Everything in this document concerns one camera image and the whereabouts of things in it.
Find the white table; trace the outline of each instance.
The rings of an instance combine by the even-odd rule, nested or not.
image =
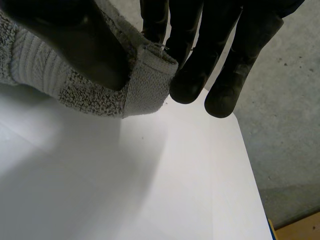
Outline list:
[[[0,239],[271,240],[237,119],[205,95],[119,120],[0,85]]]

